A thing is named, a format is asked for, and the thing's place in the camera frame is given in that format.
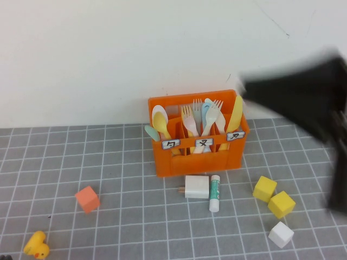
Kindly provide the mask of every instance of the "white glue stick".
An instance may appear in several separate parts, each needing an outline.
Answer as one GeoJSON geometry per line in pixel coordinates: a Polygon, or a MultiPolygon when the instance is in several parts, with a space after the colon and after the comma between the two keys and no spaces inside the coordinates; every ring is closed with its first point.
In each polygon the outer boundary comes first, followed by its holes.
{"type": "Polygon", "coordinates": [[[221,177],[218,175],[211,176],[211,188],[210,188],[210,211],[219,211],[219,185],[221,177]]]}

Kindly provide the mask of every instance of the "yellow duck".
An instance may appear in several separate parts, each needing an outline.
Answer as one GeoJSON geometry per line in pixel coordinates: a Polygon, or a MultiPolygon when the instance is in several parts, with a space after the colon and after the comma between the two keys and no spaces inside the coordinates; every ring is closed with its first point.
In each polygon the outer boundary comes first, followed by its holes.
{"type": "Polygon", "coordinates": [[[44,244],[46,235],[42,231],[36,231],[24,247],[24,253],[33,255],[36,259],[45,259],[49,254],[48,245],[44,244]]]}

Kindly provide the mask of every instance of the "orange crate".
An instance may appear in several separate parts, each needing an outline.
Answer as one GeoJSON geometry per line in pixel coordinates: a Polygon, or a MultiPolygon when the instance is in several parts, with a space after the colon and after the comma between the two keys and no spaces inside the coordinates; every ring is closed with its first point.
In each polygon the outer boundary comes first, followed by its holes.
{"type": "MultiPolygon", "coordinates": [[[[175,105],[191,104],[193,99],[201,99],[204,101],[205,98],[223,101],[221,111],[226,118],[226,129],[234,108],[236,98],[236,92],[234,90],[150,98],[148,100],[150,124],[153,126],[152,110],[155,105],[161,105],[164,108],[167,106],[174,107],[175,105]]],[[[182,155],[173,156],[171,149],[162,148],[161,141],[155,142],[152,140],[158,177],[199,174],[202,172],[231,170],[241,167],[243,149],[249,132],[249,127],[244,115],[242,115],[239,130],[241,129],[244,131],[245,136],[241,139],[227,141],[227,135],[219,134],[215,124],[213,124],[211,128],[210,136],[189,138],[187,130],[182,123],[180,108],[177,107],[176,111],[176,114],[169,114],[168,131],[172,139],[179,139],[180,143],[175,148],[179,148],[182,155]],[[195,146],[196,140],[207,138],[213,138],[213,145],[210,147],[212,152],[190,154],[189,148],[195,146]],[[220,144],[226,142],[230,144],[229,149],[217,152],[220,144]]]]}

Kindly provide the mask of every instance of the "orange cube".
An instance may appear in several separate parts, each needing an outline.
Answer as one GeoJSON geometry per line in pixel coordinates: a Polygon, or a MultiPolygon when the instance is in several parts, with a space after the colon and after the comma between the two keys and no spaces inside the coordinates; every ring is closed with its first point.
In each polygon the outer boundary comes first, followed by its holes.
{"type": "Polygon", "coordinates": [[[83,190],[76,193],[75,197],[86,214],[91,213],[100,206],[98,195],[90,186],[85,187],[83,190]]]}

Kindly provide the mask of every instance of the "yellow cube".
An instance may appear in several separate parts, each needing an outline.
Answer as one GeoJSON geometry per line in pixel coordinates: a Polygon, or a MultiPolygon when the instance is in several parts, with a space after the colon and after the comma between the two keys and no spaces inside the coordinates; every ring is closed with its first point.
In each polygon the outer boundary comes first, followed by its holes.
{"type": "Polygon", "coordinates": [[[260,176],[258,182],[255,185],[253,196],[268,203],[275,191],[276,185],[276,181],[270,180],[269,178],[266,178],[264,176],[260,176]]]}
{"type": "Polygon", "coordinates": [[[295,201],[282,191],[270,199],[268,207],[277,218],[282,218],[293,210],[295,201]]]}

